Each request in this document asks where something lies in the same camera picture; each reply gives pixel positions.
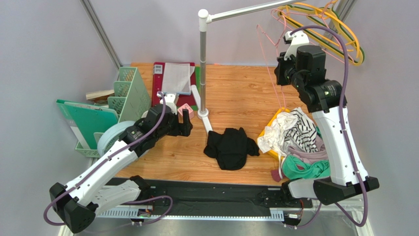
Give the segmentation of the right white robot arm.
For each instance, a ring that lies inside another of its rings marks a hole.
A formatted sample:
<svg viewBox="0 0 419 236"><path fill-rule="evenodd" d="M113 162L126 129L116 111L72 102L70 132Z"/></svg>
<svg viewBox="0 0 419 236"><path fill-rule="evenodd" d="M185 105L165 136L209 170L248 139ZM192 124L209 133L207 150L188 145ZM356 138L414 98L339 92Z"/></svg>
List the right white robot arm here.
<svg viewBox="0 0 419 236"><path fill-rule="evenodd" d="M364 168L350 133L348 110L339 114L342 85L326 78L326 54L319 46L290 46L274 70L278 85L292 85L320 129L330 164L329 177L290 180L283 184L293 198L318 199L324 205L380 187Z"/></svg>

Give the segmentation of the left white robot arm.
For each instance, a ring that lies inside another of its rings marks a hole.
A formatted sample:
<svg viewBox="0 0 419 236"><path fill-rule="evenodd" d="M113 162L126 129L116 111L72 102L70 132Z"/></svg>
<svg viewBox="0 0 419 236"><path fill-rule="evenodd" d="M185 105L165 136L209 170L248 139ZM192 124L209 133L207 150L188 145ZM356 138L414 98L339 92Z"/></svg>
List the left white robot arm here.
<svg viewBox="0 0 419 236"><path fill-rule="evenodd" d="M189 111L173 113L168 105L151 107L138 121L123 121L108 129L104 136L117 140L99 160L67 184L55 183L49 190L54 212L69 230L84 231L103 212L118 205L143 202L150 185L140 176L103 189L120 170L146 154L164 136L188 137L193 125Z"/></svg>

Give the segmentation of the black tank top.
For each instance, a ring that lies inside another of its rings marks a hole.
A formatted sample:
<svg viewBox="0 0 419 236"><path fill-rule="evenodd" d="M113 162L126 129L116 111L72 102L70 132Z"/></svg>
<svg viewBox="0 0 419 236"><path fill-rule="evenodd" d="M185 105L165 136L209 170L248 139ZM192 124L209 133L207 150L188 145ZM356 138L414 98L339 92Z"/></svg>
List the black tank top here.
<svg viewBox="0 0 419 236"><path fill-rule="evenodd" d="M215 159L220 169L236 171L245 166L248 156L259 156L260 149L242 127L226 128L222 134L208 132L204 154Z"/></svg>

